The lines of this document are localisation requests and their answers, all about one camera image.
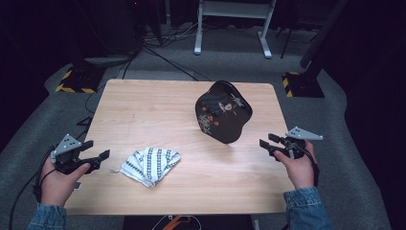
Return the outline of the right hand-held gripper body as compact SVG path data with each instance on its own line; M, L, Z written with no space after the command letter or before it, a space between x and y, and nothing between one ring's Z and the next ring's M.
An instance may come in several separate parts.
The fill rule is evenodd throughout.
M298 159L305 155L306 140L321 141L322 139L322 135L295 126L285 133L285 137L281 138L281 143L285 146L289 158Z

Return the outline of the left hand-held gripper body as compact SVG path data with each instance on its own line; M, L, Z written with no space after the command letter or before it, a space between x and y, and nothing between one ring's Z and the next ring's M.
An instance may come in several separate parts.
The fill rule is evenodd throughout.
M70 174L81 165L86 164L86 159L79 158L82 144L70 134L66 134L57 147L51 151L51 161L59 172Z

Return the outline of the white patterned cloth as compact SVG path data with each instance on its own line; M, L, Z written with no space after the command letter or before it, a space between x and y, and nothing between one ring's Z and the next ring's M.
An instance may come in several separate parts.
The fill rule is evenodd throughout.
M145 148L135 150L122 163L119 169L111 173L123 175L143 184L155 187L181 160L179 152L172 149Z

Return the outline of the black floral lacquer tray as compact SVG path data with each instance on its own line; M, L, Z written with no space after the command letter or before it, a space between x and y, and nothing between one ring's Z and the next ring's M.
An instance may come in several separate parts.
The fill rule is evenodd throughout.
M240 137L253 109L234 85L218 80L196 101L195 115L203 133L230 144Z

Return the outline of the person's right hand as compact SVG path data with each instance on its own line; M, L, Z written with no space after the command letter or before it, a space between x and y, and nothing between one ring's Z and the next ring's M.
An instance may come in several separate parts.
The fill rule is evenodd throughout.
M312 160L307 156L290 159L278 150L274 152L275 157L286 167L288 177L295 189L309 188L315 185L312 163L317 163L317 159L314 154L313 145L307 140L304 142L305 149L311 154Z

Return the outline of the person's left hand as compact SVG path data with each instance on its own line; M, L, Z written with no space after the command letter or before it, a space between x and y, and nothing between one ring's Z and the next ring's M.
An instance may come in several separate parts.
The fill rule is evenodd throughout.
M75 189L76 183L89 170L85 163L70 174L56 171L51 158L48 157L41 171L41 204L63 207Z

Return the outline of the black yellow striped stand base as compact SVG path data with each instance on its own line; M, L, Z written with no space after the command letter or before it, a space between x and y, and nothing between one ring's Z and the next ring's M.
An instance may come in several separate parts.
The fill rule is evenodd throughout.
M285 72L282 84L287 97L323 98L325 95L316 79L304 73Z
M88 93L99 91L105 68L79 69L70 66L56 87L56 92Z

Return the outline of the black tripod stand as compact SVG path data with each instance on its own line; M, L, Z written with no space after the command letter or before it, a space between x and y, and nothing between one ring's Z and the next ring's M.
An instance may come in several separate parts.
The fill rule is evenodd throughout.
M318 36L318 30L310 29L279 29L277 37L286 33L280 58L284 58L290 43L311 44Z

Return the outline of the grey slanted pole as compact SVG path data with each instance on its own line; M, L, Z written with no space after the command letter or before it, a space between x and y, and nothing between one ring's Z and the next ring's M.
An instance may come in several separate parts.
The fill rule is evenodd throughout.
M316 53L321 48L324 40L326 39L329 31L333 27L334 23L336 22L337 18L341 14L343 8L346 6L349 0L339 0L330 15L327 18L326 24L322 27L321 31L316 35L315 39L309 45L307 51L304 53L300 61L300 65L302 68L306 69L311 61L315 58Z

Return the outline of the white metal stand frame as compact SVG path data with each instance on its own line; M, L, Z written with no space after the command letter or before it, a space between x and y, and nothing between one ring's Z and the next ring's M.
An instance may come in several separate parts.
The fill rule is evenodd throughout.
M259 4L259 3L237 3L223 1L215 2L213 0L199 0L199 6L197 10L197 33L193 52L196 55L200 55L202 52L204 16L238 17L238 18L251 18L264 20L262 30L258 32L258 38L264 56L266 58L271 58L272 53L268 46L266 36L275 9L276 2L277 0L270 0L269 3Z

